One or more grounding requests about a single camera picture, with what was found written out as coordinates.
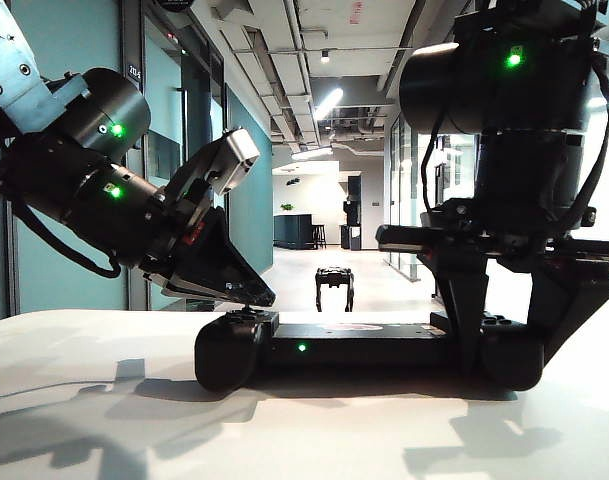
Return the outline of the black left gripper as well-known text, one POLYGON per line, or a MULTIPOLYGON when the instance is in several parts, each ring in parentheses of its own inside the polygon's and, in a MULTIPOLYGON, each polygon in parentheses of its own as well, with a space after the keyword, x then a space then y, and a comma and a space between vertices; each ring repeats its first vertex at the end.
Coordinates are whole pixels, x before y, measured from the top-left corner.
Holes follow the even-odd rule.
POLYGON ((212 193, 210 187, 139 192, 136 266, 167 296, 272 305, 275 293, 231 243, 212 193))

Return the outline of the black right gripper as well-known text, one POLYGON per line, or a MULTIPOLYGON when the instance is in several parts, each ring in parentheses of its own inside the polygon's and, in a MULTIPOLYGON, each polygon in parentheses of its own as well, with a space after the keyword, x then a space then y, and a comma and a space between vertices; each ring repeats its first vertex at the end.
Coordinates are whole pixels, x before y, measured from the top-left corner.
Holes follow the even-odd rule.
MULTIPOLYGON (((463 373, 475 364, 489 277, 489 259, 517 273, 542 263, 562 267, 609 267, 609 241, 562 236, 495 235, 454 228, 382 225, 376 233, 382 251, 409 253, 431 272, 453 327, 463 373)), ((606 301, 609 271, 535 271, 527 325, 543 345, 547 365, 562 345, 606 301)))

